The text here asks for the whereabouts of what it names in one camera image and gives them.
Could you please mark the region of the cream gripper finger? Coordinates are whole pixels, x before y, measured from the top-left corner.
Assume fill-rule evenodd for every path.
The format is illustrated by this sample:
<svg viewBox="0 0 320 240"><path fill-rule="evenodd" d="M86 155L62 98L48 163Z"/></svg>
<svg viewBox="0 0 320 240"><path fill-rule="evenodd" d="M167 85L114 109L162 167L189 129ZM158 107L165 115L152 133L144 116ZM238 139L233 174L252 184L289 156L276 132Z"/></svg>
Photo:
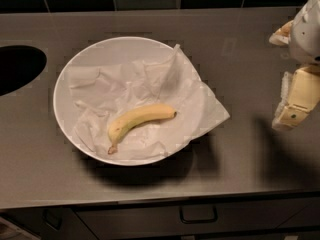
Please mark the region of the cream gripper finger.
<svg viewBox="0 0 320 240"><path fill-rule="evenodd" d="M289 42L292 21L289 21L276 30L269 38L269 42L273 45L283 46Z"/></svg>
<svg viewBox="0 0 320 240"><path fill-rule="evenodd" d="M303 122L320 102L320 67L308 65L293 74L285 72L280 97L272 128L289 131Z"/></svg>

